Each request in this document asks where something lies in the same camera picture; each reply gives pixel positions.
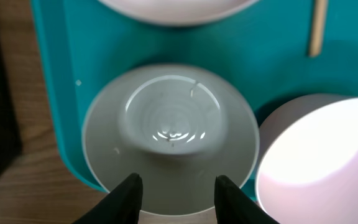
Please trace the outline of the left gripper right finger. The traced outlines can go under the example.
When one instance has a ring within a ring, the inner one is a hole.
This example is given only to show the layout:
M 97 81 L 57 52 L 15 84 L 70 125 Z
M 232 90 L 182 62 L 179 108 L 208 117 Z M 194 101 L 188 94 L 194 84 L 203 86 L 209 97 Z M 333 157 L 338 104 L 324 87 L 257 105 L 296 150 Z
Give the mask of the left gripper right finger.
M 214 205 L 217 224 L 278 224 L 225 175 L 216 177 Z

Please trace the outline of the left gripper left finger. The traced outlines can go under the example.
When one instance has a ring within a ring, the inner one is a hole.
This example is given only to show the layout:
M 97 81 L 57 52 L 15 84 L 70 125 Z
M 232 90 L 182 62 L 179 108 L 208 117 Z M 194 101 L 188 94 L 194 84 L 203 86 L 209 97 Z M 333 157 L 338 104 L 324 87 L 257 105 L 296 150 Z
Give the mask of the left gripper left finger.
M 138 224 L 142 196 L 142 178 L 132 173 L 73 224 Z

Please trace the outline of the pink bowl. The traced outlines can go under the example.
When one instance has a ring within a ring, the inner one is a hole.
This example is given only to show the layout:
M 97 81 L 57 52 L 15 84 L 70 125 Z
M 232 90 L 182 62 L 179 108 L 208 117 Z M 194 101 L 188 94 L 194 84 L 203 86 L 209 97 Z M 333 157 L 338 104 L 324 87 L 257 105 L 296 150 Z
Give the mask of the pink bowl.
M 295 98 L 261 124 L 255 193 L 279 223 L 358 223 L 358 97 Z

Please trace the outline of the grey bowl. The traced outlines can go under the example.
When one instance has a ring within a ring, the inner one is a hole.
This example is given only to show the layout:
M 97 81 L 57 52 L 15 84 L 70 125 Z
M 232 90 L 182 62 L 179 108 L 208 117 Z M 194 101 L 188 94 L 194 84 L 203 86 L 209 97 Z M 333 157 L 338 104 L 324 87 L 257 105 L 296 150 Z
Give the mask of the grey bowl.
M 254 112 L 238 90 L 179 64 L 135 68 L 109 82 L 86 112 L 81 140 L 105 191 L 137 173 L 142 211 L 173 217 L 213 209 L 219 175 L 244 186 L 260 147 Z

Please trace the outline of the white round plate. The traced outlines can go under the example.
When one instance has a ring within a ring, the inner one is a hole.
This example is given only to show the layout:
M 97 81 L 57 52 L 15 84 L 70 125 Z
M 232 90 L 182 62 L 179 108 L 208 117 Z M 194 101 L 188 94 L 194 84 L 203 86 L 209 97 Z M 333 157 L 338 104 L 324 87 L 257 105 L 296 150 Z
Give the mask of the white round plate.
M 99 0 L 110 9 L 160 26 L 198 26 L 233 16 L 257 0 Z

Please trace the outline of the wooden chopstick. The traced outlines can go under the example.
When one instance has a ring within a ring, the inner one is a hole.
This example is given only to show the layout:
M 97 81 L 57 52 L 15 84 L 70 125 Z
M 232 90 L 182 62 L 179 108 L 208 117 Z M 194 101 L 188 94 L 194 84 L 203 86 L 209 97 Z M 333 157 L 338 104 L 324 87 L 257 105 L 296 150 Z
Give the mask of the wooden chopstick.
M 328 0 L 314 0 L 308 56 L 317 57 L 323 48 Z

